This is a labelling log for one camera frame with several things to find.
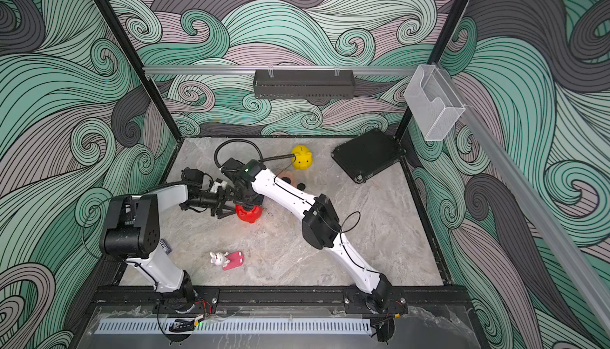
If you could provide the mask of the peach piggy bank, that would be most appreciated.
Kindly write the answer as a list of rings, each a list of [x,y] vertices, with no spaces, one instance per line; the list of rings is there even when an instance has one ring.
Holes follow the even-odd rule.
[[[278,174],[278,177],[289,185],[298,184],[298,181],[295,179],[295,174],[292,171],[284,170]]]

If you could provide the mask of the red piggy bank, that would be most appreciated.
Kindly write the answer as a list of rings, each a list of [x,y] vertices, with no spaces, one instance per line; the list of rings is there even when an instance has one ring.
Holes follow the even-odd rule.
[[[263,213],[263,208],[261,206],[247,206],[237,204],[235,206],[236,215],[241,221],[247,223],[255,223]]]

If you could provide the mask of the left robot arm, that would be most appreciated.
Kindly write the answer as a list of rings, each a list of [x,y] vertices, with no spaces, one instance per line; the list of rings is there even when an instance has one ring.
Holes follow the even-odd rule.
[[[113,197],[99,240],[103,258],[133,267],[163,298],[184,301],[183,309],[195,304],[197,293],[187,271],[175,265],[160,245],[160,214],[176,206],[186,211],[208,210],[219,219],[235,214],[235,208],[227,206],[232,187],[220,179],[204,185],[206,177],[198,169],[187,168],[181,181],[158,185],[143,194]]]

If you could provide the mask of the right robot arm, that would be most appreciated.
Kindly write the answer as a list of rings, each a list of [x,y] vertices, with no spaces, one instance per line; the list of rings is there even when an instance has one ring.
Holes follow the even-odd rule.
[[[245,164],[231,158],[218,168],[246,197],[247,204],[263,196],[289,210],[301,222],[304,240],[315,249],[328,252],[351,276],[365,294],[368,309],[374,313],[387,311],[391,282],[351,244],[328,196],[313,196],[293,187],[257,160]]]

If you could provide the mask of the yellow piggy bank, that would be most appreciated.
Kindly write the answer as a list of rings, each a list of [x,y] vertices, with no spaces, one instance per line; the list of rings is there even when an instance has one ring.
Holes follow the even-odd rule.
[[[298,145],[292,149],[294,158],[292,159],[292,166],[296,170],[305,170],[311,167],[313,163],[313,153],[305,145]]]

